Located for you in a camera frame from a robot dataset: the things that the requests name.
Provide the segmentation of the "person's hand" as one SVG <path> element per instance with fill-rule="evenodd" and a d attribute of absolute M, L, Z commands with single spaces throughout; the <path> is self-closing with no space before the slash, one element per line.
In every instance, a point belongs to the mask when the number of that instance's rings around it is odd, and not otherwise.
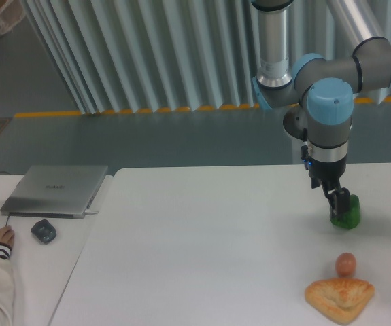
<path fill-rule="evenodd" d="M 9 247 L 10 249 L 14 246 L 15 232 L 12 227 L 7 225 L 0 228 L 0 245 Z"/>

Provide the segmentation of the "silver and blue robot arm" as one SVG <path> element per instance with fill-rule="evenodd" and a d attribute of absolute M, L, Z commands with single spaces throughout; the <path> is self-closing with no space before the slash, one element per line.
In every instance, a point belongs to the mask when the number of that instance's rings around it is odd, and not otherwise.
<path fill-rule="evenodd" d="M 354 95 L 391 87 L 391 44 L 366 1 L 327 5 L 352 54 L 327 60 L 310 53 L 290 64 L 292 2 L 252 2 L 260 42 L 260 67 L 253 85 L 261 107 L 299 104 L 284 116 L 284 130 L 302 141 L 301 159 L 311 187 L 323 190 L 332 224 L 353 228 L 359 221 L 359 201 L 341 186 L 340 178 L 347 162 Z"/>

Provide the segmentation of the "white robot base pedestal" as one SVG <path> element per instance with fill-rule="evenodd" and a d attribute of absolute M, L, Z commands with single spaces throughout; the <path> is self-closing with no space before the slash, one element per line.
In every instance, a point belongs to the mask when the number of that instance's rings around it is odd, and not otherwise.
<path fill-rule="evenodd" d="M 292 162 L 302 164 L 301 147 L 305 144 L 304 131 L 307 128 L 307 116 L 300 106 L 290 108 L 283 118 L 283 128 L 292 142 Z"/>

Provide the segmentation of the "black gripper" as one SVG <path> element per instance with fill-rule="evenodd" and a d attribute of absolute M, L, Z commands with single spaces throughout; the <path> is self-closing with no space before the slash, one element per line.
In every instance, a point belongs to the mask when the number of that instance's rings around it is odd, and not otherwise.
<path fill-rule="evenodd" d="M 336 162 L 320 162 L 309 154 L 307 145 L 301 147 L 301 159 L 305 169 L 309 172 L 311 188 L 322 186 L 324 196 L 328 200 L 330 218 L 337 218 L 350 209 L 350 192 L 347 188 L 340 188 L 340 177 L 345 172 L 347 156 Z"/>

